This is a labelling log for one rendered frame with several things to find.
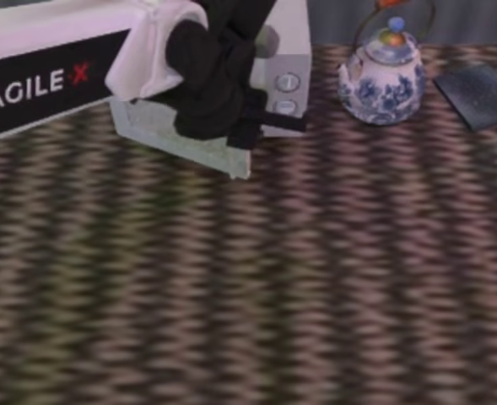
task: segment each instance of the red letter x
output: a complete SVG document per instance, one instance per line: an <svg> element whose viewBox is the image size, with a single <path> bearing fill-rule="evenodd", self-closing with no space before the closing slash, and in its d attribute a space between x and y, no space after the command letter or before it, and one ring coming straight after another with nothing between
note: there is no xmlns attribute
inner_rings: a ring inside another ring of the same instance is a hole
<svg viewBox="0 0 497 405"><path fill-rule="evenodd" d="M89 64L87 62L83 62L81 64L73 65L73 74L70 74L70 79L72 80L72 84L79 84L79 82L86 82L88 77L87 73L89 70Z"/></svg>

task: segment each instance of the dark coaster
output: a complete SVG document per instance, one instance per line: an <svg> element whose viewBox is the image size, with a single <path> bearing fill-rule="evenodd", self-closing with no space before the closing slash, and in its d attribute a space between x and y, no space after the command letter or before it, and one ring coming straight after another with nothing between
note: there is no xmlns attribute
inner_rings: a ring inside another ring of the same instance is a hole
<svg viewBox="0 0 497 405"><path fill-rule="evenodd" d="M472 131L497 125L497 72L491 66L443 73L434 83Z"/></svg>

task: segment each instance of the woven mat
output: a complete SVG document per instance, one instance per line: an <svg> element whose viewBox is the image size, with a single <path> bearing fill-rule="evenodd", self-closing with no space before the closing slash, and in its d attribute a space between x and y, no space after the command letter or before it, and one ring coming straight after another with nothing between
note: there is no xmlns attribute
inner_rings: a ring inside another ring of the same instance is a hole
<svg viewBox="0 0 497 405"><path fill-rule="evenodd" d="M497 404L497 128L432 85L364 126L333 98L347 54L315 49L311 133L249 181L105 107L0 142L0 404Z"/></svg>

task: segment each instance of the porcelain teapot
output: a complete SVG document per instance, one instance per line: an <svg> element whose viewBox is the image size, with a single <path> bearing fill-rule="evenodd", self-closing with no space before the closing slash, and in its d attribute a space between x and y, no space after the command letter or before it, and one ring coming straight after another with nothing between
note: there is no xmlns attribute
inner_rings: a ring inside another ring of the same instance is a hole
<svg viewBox="0 0 497 405"><path fill-rule="evenodd" d="M375 11L361 24L354 38L353 53L338 68L338 98L345 109L362 122L392 125L407 120L421 105L426 73L418 39L428 34L435 5L429 1L428 29L417 39L406 32L405 21L390 18L359 46L365 26L383 9L407 0L377 0Z"/></svg>

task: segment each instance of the blue lid knob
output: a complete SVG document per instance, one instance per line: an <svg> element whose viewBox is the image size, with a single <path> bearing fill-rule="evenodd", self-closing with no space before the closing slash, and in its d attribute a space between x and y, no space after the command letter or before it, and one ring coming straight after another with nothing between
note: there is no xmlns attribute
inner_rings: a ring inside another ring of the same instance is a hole
<svg viewBox="0 0 497 405"><path fill-rule="evenodd" d="M392 32L402 32L406 26L406 22L402 17L392 17L389 19L387 25Z"/></svg>

